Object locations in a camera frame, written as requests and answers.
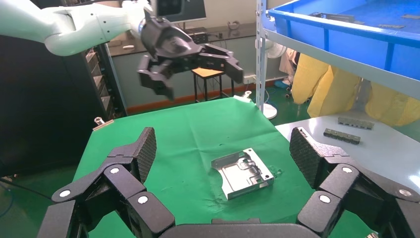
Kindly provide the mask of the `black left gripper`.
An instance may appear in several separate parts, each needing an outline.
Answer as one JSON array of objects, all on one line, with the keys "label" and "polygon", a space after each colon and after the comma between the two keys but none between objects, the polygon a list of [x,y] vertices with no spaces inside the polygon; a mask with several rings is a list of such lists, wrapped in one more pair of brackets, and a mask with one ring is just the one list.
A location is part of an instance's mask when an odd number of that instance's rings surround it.
[{"label": "black left gripper", "polygon": [[197,67],[223,71],[236,83],[242,83],[244,70],[230,50],[212,45],[197,45],[175,24],[163,17],[147,17],[139,25],[140,39],[149,55],[140,59],[137,72],[142,87],[174,101],[170,82],[174,71]]}]

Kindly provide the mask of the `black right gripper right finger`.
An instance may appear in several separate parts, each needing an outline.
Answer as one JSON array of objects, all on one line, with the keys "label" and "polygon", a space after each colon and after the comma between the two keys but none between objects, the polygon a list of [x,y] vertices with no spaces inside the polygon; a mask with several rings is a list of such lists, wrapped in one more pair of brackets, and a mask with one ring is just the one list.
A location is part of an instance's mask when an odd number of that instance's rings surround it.
[{"label": "black right gripper right finger", "polygon": [[328,237],[344,211],[356,214],[380,238],[420,235],[420,196],[414,190],[360,165],[342,148],[292,129],[289,151],[314,193],[297,223]]}]

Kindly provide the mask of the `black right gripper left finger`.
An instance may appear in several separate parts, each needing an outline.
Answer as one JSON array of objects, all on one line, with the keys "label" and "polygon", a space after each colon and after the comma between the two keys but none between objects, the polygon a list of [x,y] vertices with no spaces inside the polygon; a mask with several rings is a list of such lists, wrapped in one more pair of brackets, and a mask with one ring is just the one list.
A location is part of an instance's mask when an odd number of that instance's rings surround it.
[{"label": "black right gripper left finger", "polygon": [[113,148],[96,170],[52,195],[37,236],[86,238],[115,212],[135,237],[160,237],[175,218],[145,187],[156,150],[152,127],[145,127],[135,142]]}]

